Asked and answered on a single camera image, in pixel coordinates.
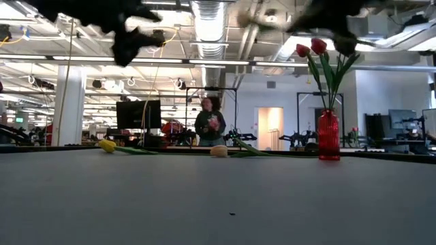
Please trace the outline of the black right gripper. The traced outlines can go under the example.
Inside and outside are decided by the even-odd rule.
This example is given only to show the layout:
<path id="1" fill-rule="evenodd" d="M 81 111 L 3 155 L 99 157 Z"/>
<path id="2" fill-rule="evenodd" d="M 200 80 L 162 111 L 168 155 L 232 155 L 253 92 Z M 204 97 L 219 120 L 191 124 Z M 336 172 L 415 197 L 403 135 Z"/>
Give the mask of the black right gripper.
<path id="1" fill-rule="evenodd" d="M 288 27 L 288 33 L 322 28 L 336 34 L 350 34 L 348 16 L 357 16 L 360 10 L 378 0 L 316 0 L 318 12 L 305 12 Z"/>

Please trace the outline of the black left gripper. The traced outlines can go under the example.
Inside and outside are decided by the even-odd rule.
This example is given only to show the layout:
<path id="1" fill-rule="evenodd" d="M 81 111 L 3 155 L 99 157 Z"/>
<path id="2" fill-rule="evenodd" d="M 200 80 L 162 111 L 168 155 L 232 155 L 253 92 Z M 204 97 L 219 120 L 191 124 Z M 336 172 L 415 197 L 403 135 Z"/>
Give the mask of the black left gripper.
<path id="1" fill-rule="evenodd" d="M 80 0 L 78 19 L 82 25 L 97 25 L 102 31 L 125 31 L 125 21 L 130 16 L 161 22 L 162 18 L 142 4 L 142 0 Z M 163 33 L 146 35 L 138 27 L 124 34 L 116 33 L 112 53 L 114 62 L 128 66 L 142 47 L 162 47 Z"/>

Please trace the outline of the bright red artificial tulip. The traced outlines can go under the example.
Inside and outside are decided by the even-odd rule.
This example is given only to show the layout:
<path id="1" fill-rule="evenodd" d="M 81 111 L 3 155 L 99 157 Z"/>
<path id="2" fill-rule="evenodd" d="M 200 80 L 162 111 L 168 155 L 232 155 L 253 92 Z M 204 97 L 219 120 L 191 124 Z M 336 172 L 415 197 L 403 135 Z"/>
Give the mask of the bright red artificial tulip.
<path id="1" fill-rule="evenodd" d="M 320 63 L 322 65 L 322 68 L 324 70 L 324 76 L 327 83 L 328 88 L 328 109 L 332 110 L 332 96 L 334 95 L 333 92 L 333 78 L 334 73 L 332 71 L 332 68 L 329 64 L 329 54 L 327 52 L 327 43 L 319 38 L 313 38 L 311 40 L 311 49 L 316 53 L 320 58 Z"/>
<path id="2" fill-rule="evenodd" d="M 317 83 L 317 87 L 318 87 L 319 91 L 321 93 L 323 93 L 322 85 L 321 85 L 321 78 L 320 78 L 320 71 L 318 69 L 317 63 L 314 61 L 313 57 L 311 56 L 312 49 L 307 47 L 307 46 L 304 46 L 302 44 L 297 44 L 296 51 L 300 57 L 307 58 L 307 64 L 308 64 L 309 71 L 313 75 L 313 78 L 315 79 L 315 81 Z M 327 93 L 322 95 L 322 102 L 324 105 L 324 109 L 328 110 L 328 88 L 327 88 Z"/>

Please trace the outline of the dark red artificial tulip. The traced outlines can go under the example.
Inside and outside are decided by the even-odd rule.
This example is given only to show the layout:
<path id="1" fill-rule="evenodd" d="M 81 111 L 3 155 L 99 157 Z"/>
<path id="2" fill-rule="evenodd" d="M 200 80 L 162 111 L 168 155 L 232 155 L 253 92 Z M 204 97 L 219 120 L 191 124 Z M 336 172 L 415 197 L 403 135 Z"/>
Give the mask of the dark red artificial tulip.
<path id="1" fill-rule="evenodd" d="M 348 41 L 344 37 L 334 34 L 333 44 L 335 50 L 339 53 L 339 55 L 337 56 L 337 68 L 334 70 L 333 81 L 331 83 L 331 96 L 330 96 L 330 105 L 329 105 L 330 109 L 333 108 L 339 86 L 345 74 L 345 70 L 344 70 L 345 58 L 346 58 L 345 53 L 347 52 Z"/>
<path id="2" fill-rule="evenodd" d="M 355 37 L 344 37 L 348 41 L 347 52 L 345 53 L 345 65 L 344 70 L 345 73 L 350 69 L 350 67 L 356 62 L 356 60 L 360 57 L 358 53 L 356 53 L 356 45 L 357 39 Z"/>

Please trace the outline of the yellow artificial tulip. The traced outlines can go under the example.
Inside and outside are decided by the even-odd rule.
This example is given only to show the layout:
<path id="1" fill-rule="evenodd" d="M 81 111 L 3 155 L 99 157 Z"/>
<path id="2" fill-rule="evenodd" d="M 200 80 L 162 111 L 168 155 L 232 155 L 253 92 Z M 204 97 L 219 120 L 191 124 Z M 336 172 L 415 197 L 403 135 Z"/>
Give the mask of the yellow artificial tulip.
<path id="1" fill-rule="evenodd" d="M 117 146 L 115 142 L 112 142 L 110 140 L 101 140 L 99 141 L 98 145 L 107 153 L 120 151 L 128 154 L 159 154 L 158 152 L 154 152 L 150 150 Z M 228 149 L 224 146 L 215 146 L 211 148 L 210 155 L 214 157 L 226 157 L 228 156 Z"/>

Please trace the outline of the cream artificial tulip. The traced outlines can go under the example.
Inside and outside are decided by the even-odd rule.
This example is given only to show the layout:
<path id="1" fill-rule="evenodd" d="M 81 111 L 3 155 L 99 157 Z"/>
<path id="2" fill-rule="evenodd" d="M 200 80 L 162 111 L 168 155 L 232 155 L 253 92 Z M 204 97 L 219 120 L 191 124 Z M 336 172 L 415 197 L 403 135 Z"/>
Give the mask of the cream artificial tulip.
<path id="1" fill-rule="evenodd" d="M 244 143 L 242 140 L 235 138 L 234 141 L 238 143 L 242 148 L 240 152 L 230 152 L 227 146 L 218 145 L 213 146 L 210 150 L 210 155 L 212 157 L 231 157 L 231 158 L 245 158 L 245 157 L 289 157 L 289 158 L 314 158 L 314 156 L 292 156 L 292 155 L 284 155 L 284 154 L 270 154 L 267 152 L 262 152 L 257 150 L 256 148 L 249 146 Z"/>

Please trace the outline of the red ribbed glass vase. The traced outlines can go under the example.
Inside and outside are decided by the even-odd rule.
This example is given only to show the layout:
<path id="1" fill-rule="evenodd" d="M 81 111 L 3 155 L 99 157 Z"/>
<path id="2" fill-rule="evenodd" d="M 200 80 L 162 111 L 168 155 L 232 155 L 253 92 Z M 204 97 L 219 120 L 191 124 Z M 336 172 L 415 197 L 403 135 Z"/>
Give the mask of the red ribbed glass vase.
<path id="1" fill-rule="evenodd" d="M 339 119 L 332 110 L 323 110 L 318 118 L 318 152 L 320 160 L 339 161 Z"/>

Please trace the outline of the black monitor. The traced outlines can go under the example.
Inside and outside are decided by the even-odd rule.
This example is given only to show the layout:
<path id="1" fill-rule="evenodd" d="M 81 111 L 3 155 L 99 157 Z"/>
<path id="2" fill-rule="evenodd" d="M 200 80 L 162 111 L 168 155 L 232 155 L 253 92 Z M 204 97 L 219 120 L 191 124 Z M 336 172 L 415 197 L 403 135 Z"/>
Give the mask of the black monitor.
<path id="1" fill-rule="evenodd" d="M 118 129 L 160 129 L 161 101 L 124 101 L 116 103 Z"/>

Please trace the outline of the long ceiling light strip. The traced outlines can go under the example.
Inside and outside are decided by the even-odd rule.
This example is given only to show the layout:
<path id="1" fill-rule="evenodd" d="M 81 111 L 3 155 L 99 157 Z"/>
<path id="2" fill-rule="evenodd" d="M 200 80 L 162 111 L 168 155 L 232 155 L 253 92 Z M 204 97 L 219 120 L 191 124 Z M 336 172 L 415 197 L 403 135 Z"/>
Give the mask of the long ceiling light strip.
<path id="1" fill-rule="evenodd" d="M 110 57 L 98 56 L 52 56 L 54 61 L 79 61 L 79 62 L 113 62 Z M 295 62 L 270 62 L 270 61 L 232 61 L 232 60 L 215 60 L 215 59 L 164 59 L 164 58 L 134 58 L 132 65 L 139 64 L 194 64 L 194 65 L 244 65 L 260 67 L 307 67 L 306 63 Z"/>

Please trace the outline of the white building column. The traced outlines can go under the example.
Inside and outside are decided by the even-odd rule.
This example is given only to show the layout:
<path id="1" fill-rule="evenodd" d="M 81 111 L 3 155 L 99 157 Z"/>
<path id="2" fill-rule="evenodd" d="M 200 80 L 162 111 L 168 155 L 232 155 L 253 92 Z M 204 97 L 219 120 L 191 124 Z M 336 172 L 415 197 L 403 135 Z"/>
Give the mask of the white building column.
<path id="1" fill-rule="evenodd" d="M 87 73 L 83 67 L 59 65 L 54 118 L 52 123 L 52 145 L 80 144 Z"/>

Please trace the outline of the black cabinet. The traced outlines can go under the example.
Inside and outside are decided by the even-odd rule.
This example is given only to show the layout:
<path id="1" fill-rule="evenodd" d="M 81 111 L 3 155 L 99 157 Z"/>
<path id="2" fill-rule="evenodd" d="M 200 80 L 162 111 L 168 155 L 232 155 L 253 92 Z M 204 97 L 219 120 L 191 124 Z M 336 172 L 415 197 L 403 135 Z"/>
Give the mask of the black cabinet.
<path id="1" fill-rule="evenodd" d="M 366 135 L 372 140 L 382 140 L 388 136 L 390 119 L 388 115 L 365 114 Z"/>

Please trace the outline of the grey desk monitor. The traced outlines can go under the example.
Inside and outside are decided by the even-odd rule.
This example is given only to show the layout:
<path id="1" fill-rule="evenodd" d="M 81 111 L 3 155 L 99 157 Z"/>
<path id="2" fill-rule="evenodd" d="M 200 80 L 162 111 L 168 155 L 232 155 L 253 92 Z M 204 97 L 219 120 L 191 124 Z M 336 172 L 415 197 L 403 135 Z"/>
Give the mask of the grey desk monitor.
<path id="1" fill-rule="evenodd" d="M 392 129 L 417 129 L 415 110 L 388 110 Z"/>
<path id="2" fill-rule="evenodd" d="M 426 133 L 436 137 L 436 109 L 425 109 L 422 111 L 422 115 Z"/>

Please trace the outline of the blue grey table mat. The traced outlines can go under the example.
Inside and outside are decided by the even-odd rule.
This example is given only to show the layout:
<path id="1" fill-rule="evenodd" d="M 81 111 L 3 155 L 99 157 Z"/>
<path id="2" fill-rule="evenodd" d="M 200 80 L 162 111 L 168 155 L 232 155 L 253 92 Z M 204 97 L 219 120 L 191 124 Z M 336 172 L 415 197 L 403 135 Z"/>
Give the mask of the blue grey table mat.
<path id="1" fill-rule="evenodd" d="M 436 245 L 436 165 L 0 154 L 0 245 Z"/>

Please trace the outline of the black metal rig frame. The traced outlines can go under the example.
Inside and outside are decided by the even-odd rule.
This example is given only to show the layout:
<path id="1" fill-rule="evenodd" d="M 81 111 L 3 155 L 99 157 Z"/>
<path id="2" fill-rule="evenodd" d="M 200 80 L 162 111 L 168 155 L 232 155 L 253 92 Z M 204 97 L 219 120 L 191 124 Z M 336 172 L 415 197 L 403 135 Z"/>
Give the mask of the black metal rig frame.
<path id="1" fill-rule="evenodd" d="M 297 133 L 300 133 L 300 104 L 305 100 L 306 97 L 308 97 L 309 95 L 312 96 L 322 96 L 326 94 L 325 92 L 321 93 L 321 92 L 297 92 L 296 93 L 296 121 L 297 121 Z M 300 96 L 304 95 L 305 97 L 303 99 L 300 100 Z M 342 135 L 340 137 L 340 142 L 341 142 L 341 146 L 345 147 L 346 142 L 344 140 L 345 137 L 345 132 L 343 131 L 345 129 L 345 122 L 344 122 L 344 118 L 345 118 L 345 104 L 344 104 L 344 95 L 343 93 L 339 93 L 337 94 L 340 97 L 340 100 L 335 99 L 336 102 L 338 102 L 341 105 L 341 129 L 342 129 Z"/>
<path id="2" fill-rule="evenodd" d="M 221 98 L 217 95 L 219 92 L 226 92 L 226 91 L 232 91 L 232 94 L 234 95 L 234 105 L 237 107 L 237 103 L 238 103 L 238 99 L 237 99 L 237 90 L 235 89 L 235 88 L 226 88 L 226 87 L 218 87 L 218 86 L 205 86 L 204 88 L 203 88 L 203 90 L 206 92 L 206 95 L 205 95 L 205 97 L 212 97 L 212 96 L 214 96 L 214 97 L 218 97 L 219 98 L 219 100 L 220 100 L 220 104 L 221 104 L 221 102 L 222 102 L 222 100 L 221 100 Z"/>

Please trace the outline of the silver ventilation duct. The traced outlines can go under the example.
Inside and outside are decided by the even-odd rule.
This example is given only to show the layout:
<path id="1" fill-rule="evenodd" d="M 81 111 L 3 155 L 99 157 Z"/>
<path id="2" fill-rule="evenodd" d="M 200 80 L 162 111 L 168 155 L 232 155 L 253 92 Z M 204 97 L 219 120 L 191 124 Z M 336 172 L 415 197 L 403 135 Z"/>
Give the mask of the silver ventilation duct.
<path id="1" fill-rule="evenodd" d="M 227 3 L 221 1 L 191 1 L 196 40 L 200 42 L 200 59 L 221 60 L 224 58 L 225 21 Z"/>

